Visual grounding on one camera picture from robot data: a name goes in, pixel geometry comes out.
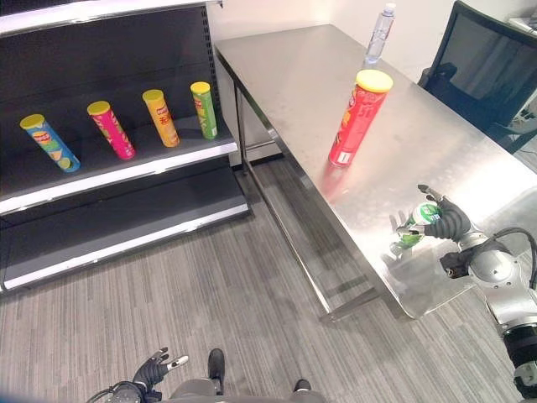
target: pringles can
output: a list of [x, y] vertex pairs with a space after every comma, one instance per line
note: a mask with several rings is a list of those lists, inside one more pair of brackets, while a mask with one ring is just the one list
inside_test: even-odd
[[81, 167], [80, 161], [71, 152], [60, 136], [50, 127], [43, 115], [29, 115], [20, 121], [20, 127], [26, 130], [39, 147], [64, 171], [74, 172]]
[[194, 106], [200, 121], [201, 132], [206, 139], [214, 139], [218, 134], [216, 129], [215, 111], [212, 107], [211, 86], [208, 82], [198, 81], [190, 86], [194, 97]]
[[166, 106], [164, 93], [161, 90], [147, 90], [142, 94], [142, 99], [148, 107], [162, 143], [166, 147], [176, 147], [179, 144], [179, 136]]
[[108, 143], [112, 146], [117, 156], [122, 160], [130, 160], [136, 151], [128, 141], [128, 137], [116, 119], [116, 115], [106, 101], [97, 101], [87, 107], [87, 112], [101, 130]]
[[356, 85], [336, 140], [328, 159], [334, 165], [350, 165], [388, 91], [392, 78], [378, 70], [362, 70], [356, 75]]

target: office chair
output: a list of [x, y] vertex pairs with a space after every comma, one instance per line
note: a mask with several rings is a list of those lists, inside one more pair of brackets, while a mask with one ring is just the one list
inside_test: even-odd
[[[519, 113], [534, 116], [523, 107], [537, 96], [537, 37], [463, 2], [453, 4], [435, 61], [418, 85], [511, 154], [537, 135], [537, 120], [512, 125]], [[531, 102], [537, 108], [537, 99]]]

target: store shelf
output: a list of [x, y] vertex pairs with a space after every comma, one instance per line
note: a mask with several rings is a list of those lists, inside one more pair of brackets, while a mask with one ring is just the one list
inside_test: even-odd
[[0, 37], [201, 3], [222, 3], [222, 0], [93, 0], [67, 3], [0, 17]]
[[247, 211], [224, 167], [26, 222], [0, 232], [3, 284], [28, 285]]
[[81, 168], [72, 174], [60, 170], [37, 146], [32, 153], [2, 159], [0, 215], [237, 151], [222, 118], [217, 119], [217, 125], [218, 136], [207, 140], [196, 116], [175, 120], [181, 142], [170, 149], [162, 145], [154, 125], [129, 131], [137, 155], [128, 161], [120, 160], [103, 136], [83, 139], [69, 144], [81, 160]]

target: wall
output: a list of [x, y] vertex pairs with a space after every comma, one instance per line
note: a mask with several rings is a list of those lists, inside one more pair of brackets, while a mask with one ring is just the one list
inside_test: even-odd
[[[395, 0], [396, 20], [383, 58], [417, 81], [430, 67], [440, 45], [453, 0]], [[385, 0], [334, 0], [330, 21], [361, 44], [369, 41], [379, 10]], [[537, 0], [466, 0], [469, 6], [501, 21], [529, 16]]]
[[[214, 40], [334, 24], [367, 44], [378, 13], [389, 0], [224, 0], [209, 7]], [[383, 58], [417, 81], [440, 44], [453, 0], [395, 0], [397, 17]], [[466, 0], [496, 19], [530, 16], [537, 0]]]

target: floor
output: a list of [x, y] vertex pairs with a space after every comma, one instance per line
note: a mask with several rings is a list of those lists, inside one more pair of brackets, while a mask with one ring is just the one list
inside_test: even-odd
[[526, 143], [514, 156], [537, 174], [537, 137]]
[[[359, 268], [287, 163], [257, 170], [331, 302], [358, 293]], [[520, 400], [503, 343], [472, 290], [416, 322], [397, 322], [374, 301], [321, 324], [267, 207], [238, 175], [252, 215], [3, 297], [0, 390], [84, 401], [168, 346], [190, 362], [160, 384], [164, 395], [204, 375], [208, 351], [220, 347], [232, 395], [285, 397], [303, 376], [333, 402]]]

